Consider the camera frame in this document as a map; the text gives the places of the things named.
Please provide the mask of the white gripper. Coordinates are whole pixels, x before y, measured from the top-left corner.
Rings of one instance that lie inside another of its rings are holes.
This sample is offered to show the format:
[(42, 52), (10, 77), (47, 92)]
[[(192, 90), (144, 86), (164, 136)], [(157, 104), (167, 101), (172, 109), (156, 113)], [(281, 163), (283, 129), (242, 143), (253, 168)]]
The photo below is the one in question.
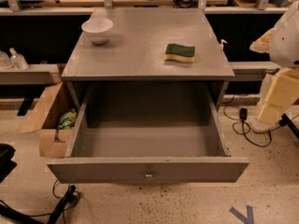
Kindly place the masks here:
[[(270, 60), (282, 67), (299, 67), (299, 2), (294, 2), (273, 29), (251, 43), (251, 51), (268, 53)], [(299, 99), (299, 70), (281, 68), (267, 73), (255, 107), (253, 129), (267, 131), (282, 118), (285, 111)]]

